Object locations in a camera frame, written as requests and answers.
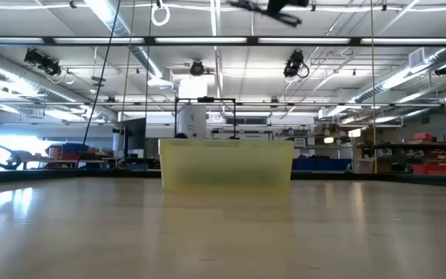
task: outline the ceiling duct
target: ceiling duct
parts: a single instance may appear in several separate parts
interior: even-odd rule
[[[58,84],[54,84],[38,74],[1,57],[0,81],[8,82],[19,93],[44,101],[59,99],[62,102],[91,102],[90,99],[82,97]],[[116,120],[117,118],[116,113],[109,108],[98,106],[96,110],[106,115],[110,120]]]
[[[125,20],[121,14],[115,16],[118,7],[118,1],[116,0],[84,0],[85,3],[91,8],[92,12],[112,31],[113,26],[115,30],[112,31],[114,36],[131,36],[132,31],[125,24]],[[152,60],[148,57],[147,53],[140,46],[127,47],[137,61],[148,71],[148,75],[151,77],[149,86],[156,86],[159,88],[173,89],[172,74],[169,69],[162,71]]]
[[[415,78],[417,75],[437,70],[440,67],[446,66],[446,48],[439,49],[437,51],[431,51],[424,49],[422,53],[417,50],[414,53],[422,55],[419,57],[419,63],[413,64],[413,67],[409,63],[404,64],[402,67],[397,68],[394,71],[390,71],[387,74],[382,75],[376,82],[376,86],[372,84],[366,85],[364,88],[359,89],[358,94],[351,100],[356,103],[363,102],[373,95],[381,94],[394,88],[402,83]],[[428,57],[424,57],[424,53],[433,53]]]

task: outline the ceiling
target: ceiling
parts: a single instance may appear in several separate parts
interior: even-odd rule
[[[110,31],[84,2],[75,1],[78,9],[69,7],[52,9],[0,9],[0,36],[109,36]],[[168,1],[170,20],[164,26],[154,26],[150,22],[151,1],[136,1],[139,7],[131,8],[133,1],[122,1],[121,15],[126,22],[135,13],[132,30],[136,36],[212,36],[210,0]],[[381,1],[374,1],[376,7]],[[403,9],[411,0],[388,1],[391,8]],[[303,23],[297,28],[285,26],[273,19],[251,12],[229,9],[221,2],[221,19],[216,22],[217,36],[371,36],[371,16],[369,12],[353,12],[353,8],[369,7],[369,1],[363,0],[317,0],[317,11],[287,7],[286,12],[299,16]],[[18,0],[0,1],[0,6],[47,6],[68,5],[68,1],[58,0]],[[417,2],[413,11],[399,16],[399,11],[389,9],[385,12],[374,11],[373,23],[375,36],[430,36],[446,37],[446,10],[422,12],[425,9],[446,9],[446,0],[425,0]],[[161,20],[162,12],[156,13]],[[94,99],[91,76],[94,72],[94,47],[91,46],[40,46],[38,49],[56,58],[60,65],[76,76],[73,84],[60,85]],[[302,50],[310,65],[310,76],[292,85],[284,80],[283,68],[293,50]],[[313,46],[219,46],[222,66],[222,92],[226,98],[237,98],[243,102],[269,101],[271,97],[280,97],[284,102],[343,102],[342,94],[356,91],[372,82],[372,61],[374,75],[381,75],[396,69],[408,60],[408,54],[417,47],[377,47],[374,60],[370,47],[319,47]],[[0,56],[15,64],[28,67],[23,62],[27,47],[0,46]],[[107,48],[98,48],[95,75],[99,75],[106,56]],[[126,85],[126,101],[143,101],[148,94],[150,101],[163,102],[173,100],[174,92],[149,88],[147,75],[139,62],[131,57],[127,69],[129,52],[123,46],[113,46],[108,54],[105,86],[101,90],[100,100],[115,96],[121,101]],[[212,46],[151,46],[149,55],[156,64],[172,69],[175,81],[188,76],[186,64],[200,59],[204,66],[216,68],[215,51]],[[339,67],[347,59],[349,62]],[[323,82],[334,71],[339,74]],[[432,82],[446,77],[433,77]],[[217,96],[214,75],[209,80],[209,95]],[[403,84],[394,91],[411,94],[426,88],[428,76],[424,75]],[[297,111],[317,111],[319,107],[299,107]]]

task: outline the white cylinder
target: white cylinder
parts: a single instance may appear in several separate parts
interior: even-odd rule
[[[188,138],[206,138],[206,107],[203,105],[186,105],[178,112],[178,131]]]

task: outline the floor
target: floor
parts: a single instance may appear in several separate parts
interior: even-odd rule
[[[293,181],[289,195],[160,180],[0,185],[0,278],[446,278],[446,188]]]

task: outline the yellow plastic container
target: yellow plastic container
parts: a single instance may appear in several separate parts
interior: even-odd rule
[[[160,139],[165,191],[287,192],[293,142]]]

